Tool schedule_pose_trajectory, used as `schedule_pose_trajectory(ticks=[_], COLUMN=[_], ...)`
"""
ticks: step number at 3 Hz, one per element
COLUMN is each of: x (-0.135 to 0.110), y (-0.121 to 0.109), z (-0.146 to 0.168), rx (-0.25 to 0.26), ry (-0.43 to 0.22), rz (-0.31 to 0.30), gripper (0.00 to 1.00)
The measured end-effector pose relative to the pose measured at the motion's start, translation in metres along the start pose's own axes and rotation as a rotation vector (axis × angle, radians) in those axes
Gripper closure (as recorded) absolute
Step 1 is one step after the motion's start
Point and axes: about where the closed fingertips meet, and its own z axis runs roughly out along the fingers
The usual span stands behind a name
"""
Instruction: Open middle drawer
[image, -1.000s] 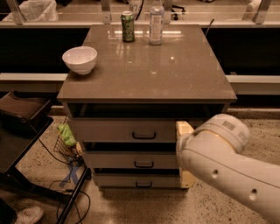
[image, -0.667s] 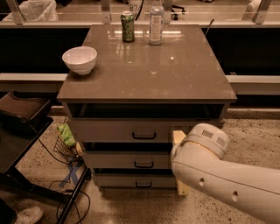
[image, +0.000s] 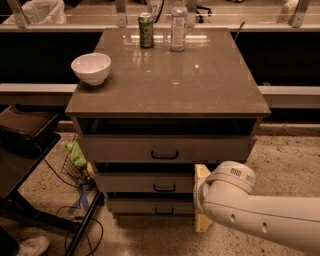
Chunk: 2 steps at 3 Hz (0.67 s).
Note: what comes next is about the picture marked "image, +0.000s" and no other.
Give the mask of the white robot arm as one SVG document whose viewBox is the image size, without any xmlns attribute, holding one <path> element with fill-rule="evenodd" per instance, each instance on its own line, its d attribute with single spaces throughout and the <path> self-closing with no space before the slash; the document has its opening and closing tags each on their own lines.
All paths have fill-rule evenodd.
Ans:
<svg viewBox="0 0 320 256">
<path fill-rule="evenodd" d="M 214 171 L 194 166 L 196 226 L 211 223 L 305 253 L 320 255 L 320 199 L 257 196 L 256 174 L 244 164 L 225 161 Z"/>
</svg>

